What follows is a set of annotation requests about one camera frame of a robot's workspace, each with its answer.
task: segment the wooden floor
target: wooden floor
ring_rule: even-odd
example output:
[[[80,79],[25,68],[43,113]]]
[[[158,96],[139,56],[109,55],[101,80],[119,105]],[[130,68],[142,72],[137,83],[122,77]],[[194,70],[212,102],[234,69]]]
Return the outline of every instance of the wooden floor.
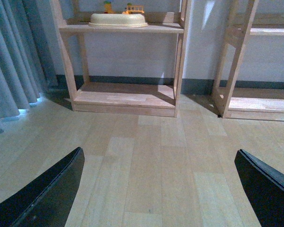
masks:
[[[67,227],[258,227],[234,159],[284,173],[284,122],[217,118],[182,96],[178,118],[73,112],[45,95],[0,134],[0,202],[78,146],[85,165]]]

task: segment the bottom shelf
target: bottom shelf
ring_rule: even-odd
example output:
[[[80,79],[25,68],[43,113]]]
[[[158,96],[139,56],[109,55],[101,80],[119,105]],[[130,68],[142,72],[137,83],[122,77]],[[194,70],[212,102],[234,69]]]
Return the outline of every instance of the bottom shelf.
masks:
[[[224,117],[284,121],[284,90],[236,88]]]
[[[175,116],[171,86],[85,83],[72,102],[75,111]]]

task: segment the shelf board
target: shelf board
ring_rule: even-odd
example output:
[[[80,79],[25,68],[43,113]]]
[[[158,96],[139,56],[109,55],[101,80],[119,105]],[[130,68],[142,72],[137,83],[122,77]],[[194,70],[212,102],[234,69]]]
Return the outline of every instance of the shelf board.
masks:
[[[146,27],[91,27],[87,22],[66,25],[59,28],[60,32],[127,32],[127,33],[171,33],[182,34],[184,29],[177,23],[149,23]]]
[[[284,35],[284,25],[253,26],[250,35]]]
[[[85,83],[73,100],[79,105],[157,108],[175,110],[172,86]]]
[[[235,88],[226,118],[284,121],[284,90]]]
[[[234,25],[229,29],[229,32],[234,36],[239,37],[241,35],[242,25]],[[250,30],[250,35],[278,35],[284,36],[284,25],[253,25]]]

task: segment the wooden frame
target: wooden frame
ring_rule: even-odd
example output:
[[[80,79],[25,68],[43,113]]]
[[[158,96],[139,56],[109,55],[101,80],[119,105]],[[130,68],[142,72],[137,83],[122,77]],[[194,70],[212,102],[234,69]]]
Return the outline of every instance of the wooden frame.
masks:
[[[231,3],[212,97],[223,118],[284,121],[284,90],[235,88],[250,35],[284,35],[284,15],[258,14],[259,0],[248,0],[245,14],[237,15],[239,0]],[[235,48],[226,87],[220,87],[228,45]]]
[[[181,91],[191,0],[182,0],[181,12],[145,13],[149,23],[140,28],[90,27],[93,12],[80,12],[79,1],[72,0],[74,18],[65,20],[59,0],[50,0],[59,47],[64,64],[71,105],[74,111],[123,113],[177,117]],[[174,86],[133,85],[90,82],[84,33],[127,32],[177,34]],[[77,91],[68,38],[76,35],[80,45],[84,85]]]

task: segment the dark baseboard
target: dark baseboard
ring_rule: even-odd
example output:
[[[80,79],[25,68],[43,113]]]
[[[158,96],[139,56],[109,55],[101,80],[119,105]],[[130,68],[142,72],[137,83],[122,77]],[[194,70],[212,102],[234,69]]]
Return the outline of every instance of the dark baseboard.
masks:
[[[58,86],[52,87],[57,89],[67,89],[64,75],[57,75]],[[172,78],[148,78],[148,77],[90,77],[92,82],[101,83],[125,83],[125,84],[153,84],[153,85],[173,85]],[[83,85],[83,77],[75,76],[76,86],[79,89]],[[222,80],[221,87],[226,86],[227,81]],[[284,89],[284,82],[263,82],[263,81],[243,81],[238,80],[236,87],[244,88],[270,88]],[[213,79],[183,79],[181,93],[186,95],[210,95],[213,88]]]

